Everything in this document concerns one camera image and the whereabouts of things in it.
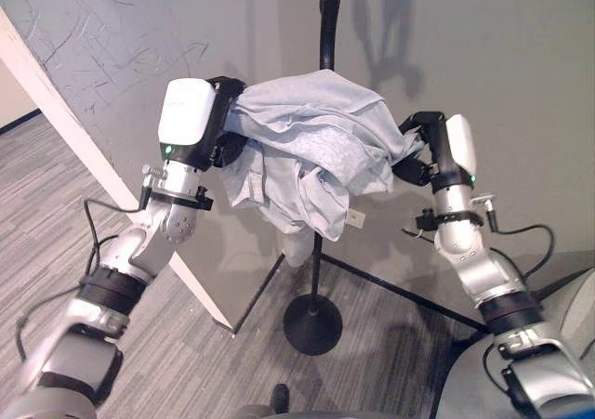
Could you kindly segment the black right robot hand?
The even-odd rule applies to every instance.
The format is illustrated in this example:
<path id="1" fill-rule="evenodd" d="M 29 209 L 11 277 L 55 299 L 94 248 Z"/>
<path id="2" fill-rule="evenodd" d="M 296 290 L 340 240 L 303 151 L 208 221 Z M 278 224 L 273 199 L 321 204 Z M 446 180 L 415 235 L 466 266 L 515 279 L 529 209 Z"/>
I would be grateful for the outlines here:
<path id="1" fill-rule="evenodd" d="M 425 164 L 414 153 L 392 167 L 393 174 L 410 184 L 432 192 L 463 185 L 473 188 L 477 163 L 469 121 L 462 114 L 446 118 L 439 111 L 419 111 L 400 126 L 403 134 L 416 131 L 430 149 L 431 162 Z"/>

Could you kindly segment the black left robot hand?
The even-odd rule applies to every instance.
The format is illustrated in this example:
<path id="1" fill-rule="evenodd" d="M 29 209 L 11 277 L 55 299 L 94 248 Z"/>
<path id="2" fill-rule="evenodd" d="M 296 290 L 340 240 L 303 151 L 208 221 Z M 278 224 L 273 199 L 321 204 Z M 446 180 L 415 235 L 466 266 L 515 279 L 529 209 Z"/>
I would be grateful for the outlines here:
<path id="1" fill-rule="evenodd" d="M 247 138 L 225 124 L 232 103 L 244 90 L 243 81 L 227 76 L 170 81 L 158 125 L 162 159 L 201 171 L 237 160 Z"/>

